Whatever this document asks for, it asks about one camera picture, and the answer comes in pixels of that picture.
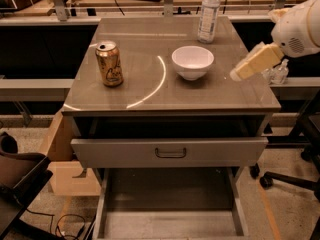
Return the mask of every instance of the drawer handle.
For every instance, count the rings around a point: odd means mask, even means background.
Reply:
[[[159,158],[184,158],[187,155],[187,149],[183,148],[181,150],[181,152],[179,151],[162,151],[160,152],[160,150],[158,148],[156,148],[154,150],[155,154],[157,157]]]

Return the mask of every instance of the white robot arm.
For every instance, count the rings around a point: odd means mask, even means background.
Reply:
[[[320,52],[320,0],[308,0],[289,9],[274,26],[273,43],[258,44],[230,72],[235,81],[272,68],[284,55],[292,58]]]

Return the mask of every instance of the can top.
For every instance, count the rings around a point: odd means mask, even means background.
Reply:
[[[103,41],[98,43],[97,49],[100,51],[110,51],[116,47],[116,43],[112,41]]]

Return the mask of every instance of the gray tabletop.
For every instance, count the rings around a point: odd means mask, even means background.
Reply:
[[[121,113],[244,113],[277,112],[280,105],[260,74],[234,82],[232,68],[247,54],[229,19],[219,17],[213,44],[197,41],[198,16],[119,17],[99,23],[63,106],[64,115]],[[120,49],[124,82],[103,85],[96,44],[112,40]],[[187,45],[214,54],[209,72],[187,81],[174,70],[172,52]]]

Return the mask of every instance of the open drawer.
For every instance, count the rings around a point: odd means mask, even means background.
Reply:
[[[253,166],[266,144],[265,137],[71,141],[84,168]]]
[[[248,239],[228,168],[105,169],[93,239]]]

